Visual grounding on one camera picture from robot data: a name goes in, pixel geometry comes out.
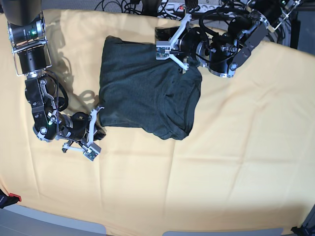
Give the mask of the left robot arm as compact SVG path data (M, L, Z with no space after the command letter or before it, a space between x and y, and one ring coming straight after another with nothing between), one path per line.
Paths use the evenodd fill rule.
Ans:
M171 59L186 72L187 59L191 58L212 74L231 78L260 42L275 32L300 3L299 0L250 0L241 8L223 5L202 13L197 27L190 24L192 15L186 8L178 27L156 29L156 59ZM228 13L234 17L227 22L227 32L219 34L206 27L206 18Z

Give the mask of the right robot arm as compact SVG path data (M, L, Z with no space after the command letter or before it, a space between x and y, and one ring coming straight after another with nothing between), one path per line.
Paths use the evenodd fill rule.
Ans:
M41 141L63 139L62 151L80 151L93 161L101 152L95 141L105 137L97 124L100 106L89 114L62 114L69 104L68 95L52 65L46 36L46 24L40 0L2 0L0 7L7 19L7 29L18 76L24 75L25 96L31 105L33 131Z

